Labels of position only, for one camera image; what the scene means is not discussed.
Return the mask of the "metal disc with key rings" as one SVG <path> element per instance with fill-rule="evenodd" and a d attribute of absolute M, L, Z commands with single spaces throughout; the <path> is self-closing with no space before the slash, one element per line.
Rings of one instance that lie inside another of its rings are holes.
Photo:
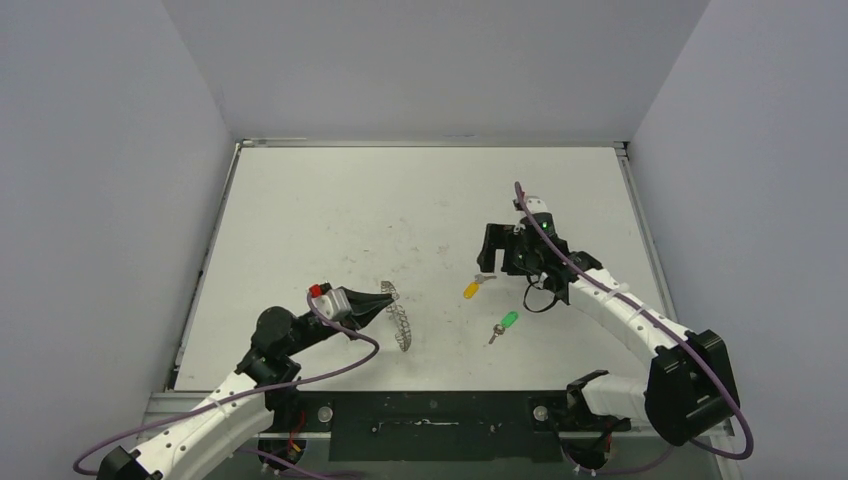
<path fill-rule="evenodd" d="M 411 324 L 404 307 L 398 303 L 400 295 L 395 285 L 389 280 L 380 282 L 381 292 L 392 297 L 392 303 L 386 308 L 389 318 L 395 323 L 397 333 L 395 334 L 396 342 L 400 350 L 404 353 L 408 352 L 412 346 L 412 330 Z"/>

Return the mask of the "key with green tag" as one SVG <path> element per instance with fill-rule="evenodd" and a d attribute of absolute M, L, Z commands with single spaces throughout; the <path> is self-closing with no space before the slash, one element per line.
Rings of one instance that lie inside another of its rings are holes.
<path fill-rule="evenodd" d="M 506 331 L 513 326 L 513 324 L 518 320 L 519 313 L 517 311 L 510 311 L 507 313 L 500 321 L 498 321 L 492 328 L 492 334 L 488 340 L 488 344 L 492 345 L 500 336 L 504 335 Z"/>

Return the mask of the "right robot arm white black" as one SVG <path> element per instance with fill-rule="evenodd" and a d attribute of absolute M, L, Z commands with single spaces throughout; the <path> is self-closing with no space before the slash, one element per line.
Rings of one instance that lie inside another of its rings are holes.
<path fill-rule="evenodd" d="M 738 389 L 723 339 L 696 333 L 631 294 L 585 251 L 570 251 L 550 213 L 516 224 L 489 223 L 477 257 L 483 273 L 523 277 L 614 336 L 646 368 L 646 378 L 595 370 L 566 388 L 565 414 L 577 428 L 607 418 L 641 420 L 674 446 L 733 417 Z"/>

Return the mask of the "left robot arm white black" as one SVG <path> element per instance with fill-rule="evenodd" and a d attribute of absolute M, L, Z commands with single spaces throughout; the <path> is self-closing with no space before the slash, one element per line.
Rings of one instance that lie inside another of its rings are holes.
<path fill-rule="evenodd" d="M 282 431 L 297 420 L 296 389 L 308 384 L 294 355 L 336 334 L 379 343 L 362 329 L 395 302 L 390 293 L 364 293 L 328 283 L 312 286 L 307 312 L 272 306 L 258 316 L 249 348 L 224 380 L 193 409 L 153 423 L 159 432 L 132 449 L 107 440 L 111 451 L 96 479 L 202 479 L 251 437 Z"/>

